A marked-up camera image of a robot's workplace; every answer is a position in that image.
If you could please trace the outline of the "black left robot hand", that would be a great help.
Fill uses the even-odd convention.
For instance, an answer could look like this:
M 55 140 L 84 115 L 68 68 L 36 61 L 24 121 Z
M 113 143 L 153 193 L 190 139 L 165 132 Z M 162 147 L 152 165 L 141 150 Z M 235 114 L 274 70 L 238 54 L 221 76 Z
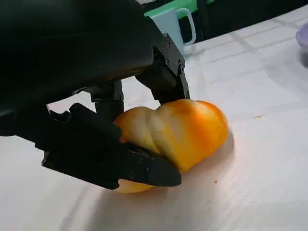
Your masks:
M 46 168 L 107 188 L 181 184 L 173 163 L 120 141 L 121 80 L 161 104 L 188 99 L 184 57 L 135 0 L 3 0 L 0 134 L 31 141 Z

